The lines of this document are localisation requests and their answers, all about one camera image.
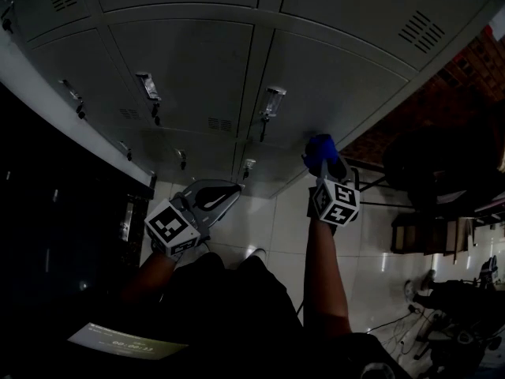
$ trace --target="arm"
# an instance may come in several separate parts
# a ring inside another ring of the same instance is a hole
[[[136,303],[157,295],[168,284],[174,270],[175,261],[155,251],[122,289],[120,299],[123,302]]]
[[[329,339],[351,332],[331,228],[316,218],[310,221],[304,292],[304,326],[311,334]]]

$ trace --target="fiducial marker cube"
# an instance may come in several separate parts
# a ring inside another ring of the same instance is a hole
[[[320,220],[343,227],[359,212],[360,192],[336,182],[318,178],[312,202]]]
[[[144,222],[149,237],[164,245],[167,255],[180,253],[198,244],[198,230],[167,199]]]

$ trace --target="blue glove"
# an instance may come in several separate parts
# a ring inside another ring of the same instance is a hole
[[[310,138],[305,146],[305,157],[303,162],[311,171],[320,170],[323,160],[326,159],[328,166],[337,163],[339,153],[335,148],[335,143],[330,135],[317,135]]]

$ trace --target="shoe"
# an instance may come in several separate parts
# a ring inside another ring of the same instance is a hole
[[[403,294],[405,295],[407,302],[413,302],[413,297],[417,295],[417,291],[414,289],[413,282],[411,280],[405,282],[405,286],[403,287]]]
[[[436,275],[436,271],[434,269],[430,269],[428,271],[428,273],[426,274],[426,276],[423,279],[423,282],[421,284],[422,291],[427,291],[429,289],[429,284],[430,284],[430,282],[433,282],[435,280],[435,275]]]
[[[263,264],[267,264],[267,252],[263,249],[255,249],[248,258],[250,257],[258,257],[260,260],[262,260]]]
[[[185,265],[191,264],[202,257],[204,254],[210,253],[207,243],[201,243],[200,245],[187,249],[182,253],[182,257],[179,259],[175,268],[184,267]]]

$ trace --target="white tiled floor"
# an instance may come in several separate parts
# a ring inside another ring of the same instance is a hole
[[[377,177],[379,175],[368,172],[361,174],[362,181],[373,181]],[[404,206],[410,204],[405,193],[383,184],[385,186],[364,192],[361,201]],[[314,185],[314,177],[308,175],[272,200],[241,197],[228,214],[211,228],[211,240],[208,243],[211,251],[219,254],[229,268],[236,268],[255,248],[265,249],[267,267],[286,286],[295,309],[303,300],[305,248],[309,229],[309,219],[306,217],[308,188]],[[155,199],[149,210],[164,197],[172,197],[183,189],[181,186],[158,182]],[[436,269],[437,281],[469,280],[478,276],[482,263],[490,254],[496,254],[500,270],[503,272],[505,269],[505,238],[503,227],[499,226],[494,231],[489,227],[477,230],[478,247],[471,247],[468,253],[460,253],[456,265],[453,257],[441,254],[392,254],[391,223],[399,213],[412,211],[398,206],[362,205],[358,218],[351,225],[339,228],[335,234],[351,327],[355,332],[366,332],[405,316],[408,313],[403,296],[405,281],[419,280],[430,268]],[[146,242],[142,261],[149,253]],[[401,325],[390,325],[374,332],[384,341],[388,352],[410,373],[418,372],[423,362],[414,363],[411,358],[417,345],[409,357],[400,355],[399,341],[404,337],[405,348],[409,349],[422,324],[421,320],[413,315]],[[396,341],[388,343],[387,340],[394,334],[397,334]]]

